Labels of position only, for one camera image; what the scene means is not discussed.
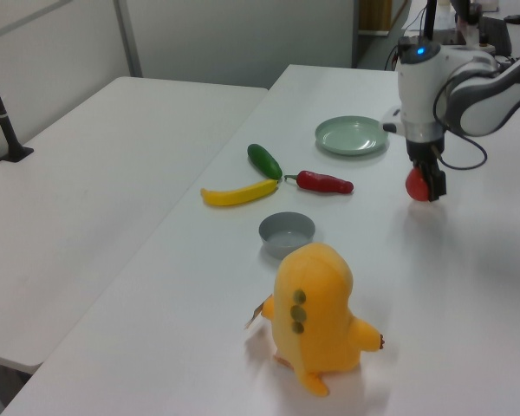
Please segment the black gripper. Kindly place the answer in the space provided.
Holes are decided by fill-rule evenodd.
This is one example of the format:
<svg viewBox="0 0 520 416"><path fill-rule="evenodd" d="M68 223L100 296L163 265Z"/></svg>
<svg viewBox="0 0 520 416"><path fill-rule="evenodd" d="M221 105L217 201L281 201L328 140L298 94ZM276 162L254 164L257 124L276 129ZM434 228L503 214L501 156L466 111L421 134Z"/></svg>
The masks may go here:
<svg viewBox="0 0 520 416"><path fill-rule="evenodd" d="M406 141L406 151L413 167L423 173L428 188L428 200L437 201L446 195L445 172L441 171L438 156L445 150L445 139L425 143Z"/></svg>

